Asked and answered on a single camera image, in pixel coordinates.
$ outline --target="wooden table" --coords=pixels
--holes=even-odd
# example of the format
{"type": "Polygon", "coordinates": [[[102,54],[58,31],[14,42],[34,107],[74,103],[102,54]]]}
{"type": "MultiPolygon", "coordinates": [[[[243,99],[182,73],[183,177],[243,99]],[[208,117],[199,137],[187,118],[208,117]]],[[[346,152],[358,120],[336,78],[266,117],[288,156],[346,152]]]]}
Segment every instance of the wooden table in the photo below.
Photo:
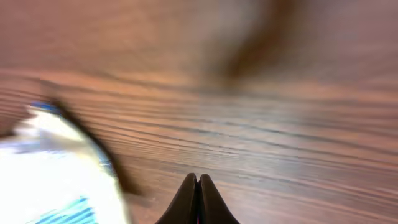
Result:
{"type": "Polygon", "coordinates": [[[140,223],[189,172],[241,223],[398,223],[398,2],[0,3],[0,122],[61,99],[140,223]]]}

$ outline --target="blurry brown object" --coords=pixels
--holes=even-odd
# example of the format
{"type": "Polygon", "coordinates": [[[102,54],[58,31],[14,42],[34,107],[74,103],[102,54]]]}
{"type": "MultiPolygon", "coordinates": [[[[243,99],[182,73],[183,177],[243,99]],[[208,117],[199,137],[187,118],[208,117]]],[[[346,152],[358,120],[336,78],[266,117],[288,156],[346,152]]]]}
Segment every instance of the blurry brown object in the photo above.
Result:
{"type": "Polygon", "coordinates": [[[5,0],[1,128],[65,102],[145,191],[140,223],[189,172],[240,223],[398,223],[397,6],[5,0]]]}

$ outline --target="wood grain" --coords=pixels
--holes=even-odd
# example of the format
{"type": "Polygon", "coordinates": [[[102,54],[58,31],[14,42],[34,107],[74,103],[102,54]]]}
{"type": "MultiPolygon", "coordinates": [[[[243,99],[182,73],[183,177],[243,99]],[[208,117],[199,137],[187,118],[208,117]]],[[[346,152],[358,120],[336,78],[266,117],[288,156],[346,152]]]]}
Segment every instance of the wood grain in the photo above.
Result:
{"type": "Polygon", "coordinates": [[[241,223],[398,223],[398,2],[284,3],[278,24],[272,1],[2,1],[1,131],[61,99],[140,223],[189,172],[241,223]]]}

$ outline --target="blue striped pattern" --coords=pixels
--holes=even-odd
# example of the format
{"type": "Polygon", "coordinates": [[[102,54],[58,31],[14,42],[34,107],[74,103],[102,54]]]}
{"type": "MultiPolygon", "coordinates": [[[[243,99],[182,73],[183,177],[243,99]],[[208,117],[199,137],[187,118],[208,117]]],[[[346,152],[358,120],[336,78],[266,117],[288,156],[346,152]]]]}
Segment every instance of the blue striped pattern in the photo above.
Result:
{"type": "Polygon", "coordinates": [[[87,198],[80,197],[63,209],[52,210],[42,215],[36,224],[95,224],[92,208],[88,206],[87,198]]]}

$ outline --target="wooden surface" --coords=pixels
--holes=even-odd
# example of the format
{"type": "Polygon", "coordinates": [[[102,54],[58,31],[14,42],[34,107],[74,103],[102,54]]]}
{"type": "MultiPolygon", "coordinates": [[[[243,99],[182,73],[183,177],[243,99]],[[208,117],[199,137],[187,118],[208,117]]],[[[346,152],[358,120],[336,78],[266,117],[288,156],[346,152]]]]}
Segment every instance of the wooden surface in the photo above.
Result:
{"type": "Polygon", "coordinates": [[[140,223],[189,172],[241,223],[398,223],[398,2],[6,0],[0,122],[59,98],[140,223]]]}

